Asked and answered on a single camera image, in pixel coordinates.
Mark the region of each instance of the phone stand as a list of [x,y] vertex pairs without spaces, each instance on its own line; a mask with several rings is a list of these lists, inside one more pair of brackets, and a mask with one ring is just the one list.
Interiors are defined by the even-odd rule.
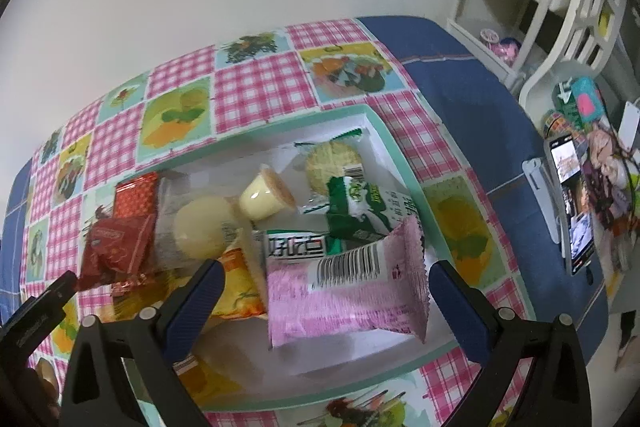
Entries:
[[533,158],[522,162],[522,171],[533,190],[536,201],[545,217],[546,227],[549,230],[551,240],[560,244],[560,220],[559,213],[552,195],[553,183],[546,170],[546,162],[543,158]]

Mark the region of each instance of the floor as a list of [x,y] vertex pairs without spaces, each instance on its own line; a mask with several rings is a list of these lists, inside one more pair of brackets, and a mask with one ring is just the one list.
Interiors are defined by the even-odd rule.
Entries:
[[594,427],[612,426],[640,387],[640,364],[613,370],[620,335],[620,314],[609,315],[607,333],[587,365]]

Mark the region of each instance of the smartphone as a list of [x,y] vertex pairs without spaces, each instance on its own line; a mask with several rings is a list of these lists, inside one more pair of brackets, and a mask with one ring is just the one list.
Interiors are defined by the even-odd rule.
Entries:
[[595,251],[589,195],[571,133],[545,141],[554,185],[561,232],[561,251],[567,273],[575,275]]

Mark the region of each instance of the barcode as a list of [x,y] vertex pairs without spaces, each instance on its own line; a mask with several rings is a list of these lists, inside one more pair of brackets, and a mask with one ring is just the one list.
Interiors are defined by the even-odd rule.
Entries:
[[372,243],[313,261],[309,265],[307,277],[309,291],[386,280],[382,245]]
[[359,181],[364,181],[364,168],[362,164],[345,165],[342,167],[342,175],[350,176]]

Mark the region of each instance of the round cookie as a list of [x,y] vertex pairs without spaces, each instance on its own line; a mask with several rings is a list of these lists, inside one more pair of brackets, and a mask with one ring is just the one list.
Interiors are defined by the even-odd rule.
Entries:
[[175,244],[192,259],[215,259],[233,240],[237,227],[233,207],[226,198],[203,196],[175,214]]
[[344,176],[344,167],[361,163],[362,158],[350,145],[340,141],[323,142],[306,158],[306,177],[314,192],[327,196],[326,184],[333,176]]

